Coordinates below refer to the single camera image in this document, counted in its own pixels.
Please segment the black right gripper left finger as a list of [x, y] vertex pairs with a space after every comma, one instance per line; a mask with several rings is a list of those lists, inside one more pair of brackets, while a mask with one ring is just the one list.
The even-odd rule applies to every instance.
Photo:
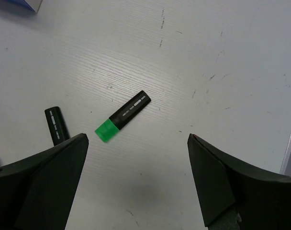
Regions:
[[0, 167], [0, 230], [65, 229], [88, 146], [80, 133]]

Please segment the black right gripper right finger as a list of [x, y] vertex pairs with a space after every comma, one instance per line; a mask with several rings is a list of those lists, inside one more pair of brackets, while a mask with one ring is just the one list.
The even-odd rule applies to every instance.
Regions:
[[291, 177], [233, 157], [197, 135], [189, 159], [210, 230], [291, 230]]

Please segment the pink cap highlighter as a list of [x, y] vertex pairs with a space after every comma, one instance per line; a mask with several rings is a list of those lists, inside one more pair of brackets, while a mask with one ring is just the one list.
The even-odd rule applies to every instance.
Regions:
[[70, 139], [65, 120], [58, 106], [45, 109], [45, 117], [54, 146]]

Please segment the green cap highlighter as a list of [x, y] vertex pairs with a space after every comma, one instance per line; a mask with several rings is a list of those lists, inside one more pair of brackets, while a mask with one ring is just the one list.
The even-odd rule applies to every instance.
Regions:
[[104, 123], [102, 123], [95, 130], [96, 135], [103, 142], [108, 142], [133, 118], [135, 118], [150, 102], [151, 98], [144, 91], [140, 91], [115, 113], [113, 113]]

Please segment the white drawer organizer box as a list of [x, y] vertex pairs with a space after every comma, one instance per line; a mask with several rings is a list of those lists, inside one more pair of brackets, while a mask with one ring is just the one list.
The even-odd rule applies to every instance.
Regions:
[[13, 6], [38, 13], [42, 0], [0, 0], [0, 8], [4, 10], [12, 9]]

